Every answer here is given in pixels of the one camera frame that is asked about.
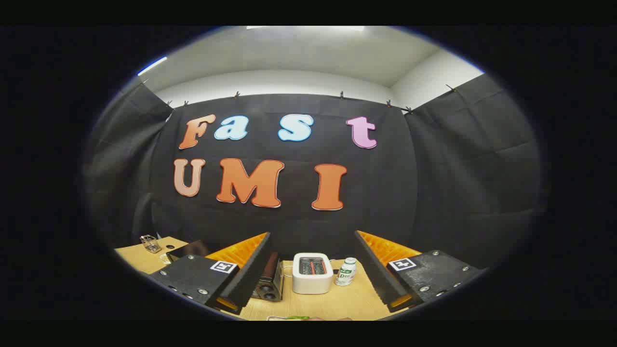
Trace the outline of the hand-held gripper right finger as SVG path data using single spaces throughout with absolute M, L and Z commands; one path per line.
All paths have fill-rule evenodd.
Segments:
M 453 294 L 488 270 L 441 250 L 422 253 L 359 230 L 355 231 L 355 258 L 391 313 Z

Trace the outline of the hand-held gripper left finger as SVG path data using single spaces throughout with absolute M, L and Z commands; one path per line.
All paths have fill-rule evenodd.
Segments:
M 149 276 L 199 305 L 240 314 L 271 254 L 269 232 L 230 245 L 202 239 L 170 251 L 170 264 Z

